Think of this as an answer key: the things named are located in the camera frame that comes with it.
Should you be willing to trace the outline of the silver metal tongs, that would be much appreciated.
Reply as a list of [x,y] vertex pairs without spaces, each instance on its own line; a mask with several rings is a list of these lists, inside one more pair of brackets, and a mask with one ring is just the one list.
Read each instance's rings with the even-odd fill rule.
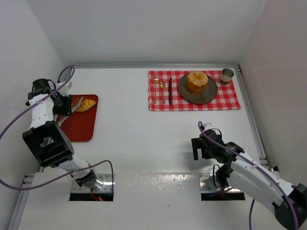
[[[84,97],[81,97],[76,103],[72,104],[71,111],[74,113],[82,104]],[[59,127],[69,118],[69,115],[54,115],[54,120]]]

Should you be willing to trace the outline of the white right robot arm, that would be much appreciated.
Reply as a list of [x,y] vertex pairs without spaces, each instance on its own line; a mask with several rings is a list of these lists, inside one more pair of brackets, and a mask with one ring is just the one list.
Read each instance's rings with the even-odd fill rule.
[[288,230],[297,230],[307,219],[307,187],[281,179],[251,158],[239,145],[224,143],[222,135],[203,130],[191,140],[193,158],[215,159],[220,166],[200,180],[201,190],[214,197],[235,188],[261,203]]

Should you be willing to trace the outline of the round sugar-topped bread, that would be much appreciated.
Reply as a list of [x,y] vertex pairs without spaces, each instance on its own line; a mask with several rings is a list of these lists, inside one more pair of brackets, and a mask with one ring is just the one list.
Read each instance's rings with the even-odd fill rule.
[[204,72],[192,71],[187,75],[186,88],[191,93],[200,93],[204,91],[208,81],[208,75]]

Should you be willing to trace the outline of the golden croissant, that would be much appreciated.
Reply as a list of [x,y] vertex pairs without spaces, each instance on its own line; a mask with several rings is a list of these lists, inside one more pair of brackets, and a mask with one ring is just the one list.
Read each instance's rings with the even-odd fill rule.
[[91,109],[94,105],[96,105],[96,102],[94,100],[90,100],[90,99],[84,99],[82,101],[81,106],[76,110],[76,112],[86,112],[89,109]]

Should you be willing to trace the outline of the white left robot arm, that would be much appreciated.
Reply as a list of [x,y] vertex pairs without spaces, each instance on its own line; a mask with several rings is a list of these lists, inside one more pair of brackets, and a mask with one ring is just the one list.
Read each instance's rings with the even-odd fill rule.
[[74,148],[60,128],[55,115],[65,118],[73,114],[71,83],[58,82],[53,88],[49,79],[33,82],[26,105],[32,111],[31,125],[23,132],[23,140],[43,167],[60,168],[71,174],[79,187],[98,190],[101,182],[90,164],[74,153]]

